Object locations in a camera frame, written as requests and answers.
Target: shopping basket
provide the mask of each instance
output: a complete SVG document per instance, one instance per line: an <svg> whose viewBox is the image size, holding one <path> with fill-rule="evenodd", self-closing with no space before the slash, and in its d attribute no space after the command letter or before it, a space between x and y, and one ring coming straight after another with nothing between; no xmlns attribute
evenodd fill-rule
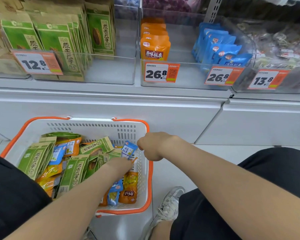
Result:
<svg viewBox="0 0 300 240"><path fill-rule="evenodd" d="M136 144L137 140L149 131L145 121L135 119L87 119L62 117L35 117L28 120L12 139L1 157L17 166L25 150L41 135L48 132L73 132L82 135L82 142L92 142L108 136L116 146L126 140ZM138 196L135 204L99 207L96 216L134 214L145 211L151 204L153 162L148 161L142 151L137 150L134 157L134 170L138 172Z"/></svg>

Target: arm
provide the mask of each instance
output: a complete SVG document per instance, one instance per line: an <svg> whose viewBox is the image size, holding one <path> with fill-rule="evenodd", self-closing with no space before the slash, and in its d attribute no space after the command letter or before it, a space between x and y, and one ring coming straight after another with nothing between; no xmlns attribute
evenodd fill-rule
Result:
<svg viewBox="0 0 300 240"><path fill-rule="evenodd" d="M177 136L147 133L137 144L182 170L242 239L300 239L300 198Z"/></svg>
<svg viewBox="0 0 300 240"><path fill-rule="evenodd" d="M79 240L94 216L101 198L132 163L113 158L87 180L42 209L5 240Z"/></svg>

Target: price tag reading 12.8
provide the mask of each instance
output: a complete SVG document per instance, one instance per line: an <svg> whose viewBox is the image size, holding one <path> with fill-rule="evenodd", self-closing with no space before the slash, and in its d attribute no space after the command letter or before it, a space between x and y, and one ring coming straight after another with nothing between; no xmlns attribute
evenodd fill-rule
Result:
<svg viewBox="0 0 300 240"><path fill-rule="evenodd" d="M144 80L146 82L175 83L180 64L145 63Z"/></svg>
<svg viewBox="0 0 300 240"><path fill-rule="evenodd" d="M248 89L276 89L290 70L259 70Z"/></svg>
<svg viewBox="0 0 300 240"><path fill-rule="evenodd" d="M13 50L12 53L29 74L63 75L53 52Z"/></svg>
<svg viewBox="0 0 300 240"><path fill-rule="evenodd" d="M231 86L243 70L244 68L241 67L225 68L213 66L204 84Z"/></svg>

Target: white sneaker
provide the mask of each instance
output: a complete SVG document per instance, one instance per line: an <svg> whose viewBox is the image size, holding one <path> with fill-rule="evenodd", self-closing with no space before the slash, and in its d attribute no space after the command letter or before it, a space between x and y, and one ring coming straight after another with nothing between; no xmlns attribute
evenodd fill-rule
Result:
<svg viewBox="0 0 300 240"><path fill-rule="evenodd" d="M184 187L174 187L163 199L163 202L159 208L159 212L150 224L150 229L147 232L144 240L151 238L153 228L161 221L174 221L178 217L179 213L179 198L185 193Z"/></svg>

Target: black pants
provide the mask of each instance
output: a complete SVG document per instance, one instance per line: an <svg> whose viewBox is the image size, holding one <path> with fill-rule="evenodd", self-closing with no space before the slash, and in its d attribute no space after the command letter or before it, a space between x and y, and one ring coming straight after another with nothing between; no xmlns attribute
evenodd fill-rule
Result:
<svg viewBox="0 0 300 240"><path fill-rule="evenodd" d="M300 198L300 151L273 147L258 151L239 164L240 167L276 184ZM170 240L239 240L198 190L179 199L179 215L173 222Z"/></svg>
<svg viewBox="0 0 300 240"><path fill-rule="evenodd" d="M0 240L51 201L36 182L0 157Z"/></svg>

